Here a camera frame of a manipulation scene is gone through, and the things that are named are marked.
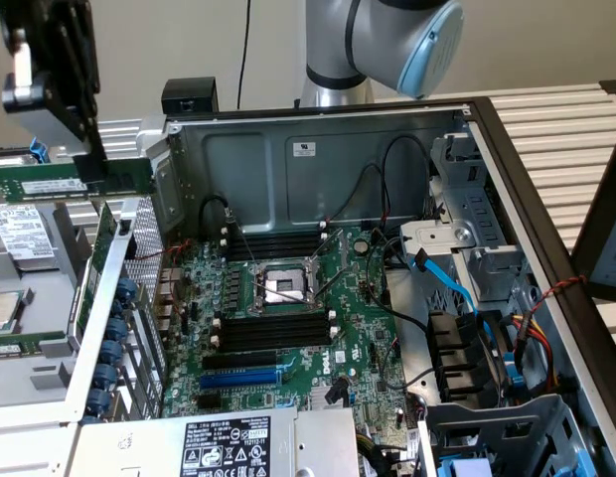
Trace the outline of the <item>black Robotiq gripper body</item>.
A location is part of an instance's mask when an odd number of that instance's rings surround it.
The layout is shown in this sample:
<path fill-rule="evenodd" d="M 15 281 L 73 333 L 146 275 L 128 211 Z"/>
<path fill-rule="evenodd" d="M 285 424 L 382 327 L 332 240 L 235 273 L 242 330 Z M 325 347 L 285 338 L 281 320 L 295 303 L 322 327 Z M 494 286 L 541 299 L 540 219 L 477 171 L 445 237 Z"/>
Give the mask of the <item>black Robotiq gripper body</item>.
<path fill-rule="evenodd" d="M 35 62 L 40 71 L 86 94 L 100 92 L 89 1 L 35 1 Z"/>

